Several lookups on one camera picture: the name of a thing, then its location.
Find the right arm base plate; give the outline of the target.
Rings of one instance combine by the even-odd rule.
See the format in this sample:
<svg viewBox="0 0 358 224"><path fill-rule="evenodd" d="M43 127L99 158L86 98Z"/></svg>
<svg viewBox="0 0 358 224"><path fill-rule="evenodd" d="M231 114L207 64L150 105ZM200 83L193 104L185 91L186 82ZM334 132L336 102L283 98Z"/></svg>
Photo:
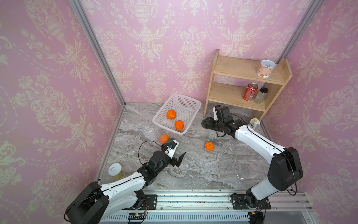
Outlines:
<svg viewBox="0 0 358 224"><path fill-rule="evenodd" d="M254 196L233 193L229 196L234 210L270 210L268 198L256 200Z"/></svg>

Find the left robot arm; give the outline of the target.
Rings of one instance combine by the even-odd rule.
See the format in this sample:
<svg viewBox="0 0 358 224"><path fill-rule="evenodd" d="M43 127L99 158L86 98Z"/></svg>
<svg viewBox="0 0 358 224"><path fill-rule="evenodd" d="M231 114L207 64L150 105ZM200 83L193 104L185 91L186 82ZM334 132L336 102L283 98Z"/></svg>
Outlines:
<svg viewBox="0 0 358 224"><path fill-rule="evenodd" d="M65 221L98 224L120 210L142 207L145 200L143 189L151 185L168 165L179 167L185 155L175 158L172 152L156 151L148 162L128 177L102 185L90 183L66 208Z"/></svg>

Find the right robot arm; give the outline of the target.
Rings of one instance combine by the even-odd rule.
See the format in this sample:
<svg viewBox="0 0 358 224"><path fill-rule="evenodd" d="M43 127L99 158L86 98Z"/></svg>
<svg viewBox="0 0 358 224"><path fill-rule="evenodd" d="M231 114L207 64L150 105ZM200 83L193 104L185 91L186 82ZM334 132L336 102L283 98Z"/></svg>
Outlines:
<svg viewBox="0 0 358 224"><path fill-rule="evenodd" d="M227 106L217 105L213 108L214 117L202 120L203 128L224 133L245 143L259 153L269 164L266 177L246 191L245 203L251 209L260 207L267 197L286 191L296 186L304 177L298 151L285 148L258 134L242 119L235 120Z"/></svg>

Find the peeled orange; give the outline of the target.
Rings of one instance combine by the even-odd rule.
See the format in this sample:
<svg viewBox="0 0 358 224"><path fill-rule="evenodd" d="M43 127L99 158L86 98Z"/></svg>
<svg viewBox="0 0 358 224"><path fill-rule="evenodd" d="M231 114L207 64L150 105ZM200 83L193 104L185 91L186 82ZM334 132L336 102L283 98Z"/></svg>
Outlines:
<svg viewBox="0 0 358 224"><path fill-rule="evenodd" d="M167 112L167 119L173 120L173 119L175 119L176 117L177 117L176 111L174 111L174 110L169 110L169 111Z"/></svg>
<svg viewBox="0 0 358 224"><path fill-rule="evenodd" d="M182 120L175 121L174 126L175 126L176 130L179 132L181 132L185 127L184 122Z"/></svg>

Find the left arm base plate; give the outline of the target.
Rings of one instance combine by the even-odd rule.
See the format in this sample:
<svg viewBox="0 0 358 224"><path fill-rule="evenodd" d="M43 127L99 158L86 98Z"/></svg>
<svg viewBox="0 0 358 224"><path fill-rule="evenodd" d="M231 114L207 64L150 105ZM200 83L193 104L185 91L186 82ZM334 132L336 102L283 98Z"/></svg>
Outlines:
<svg viewBox="0 0 358 224"><path fill-rule="evenodd" d="M135 210L156 210L158 195L144 195L141 196L131 209Z"/></svg>

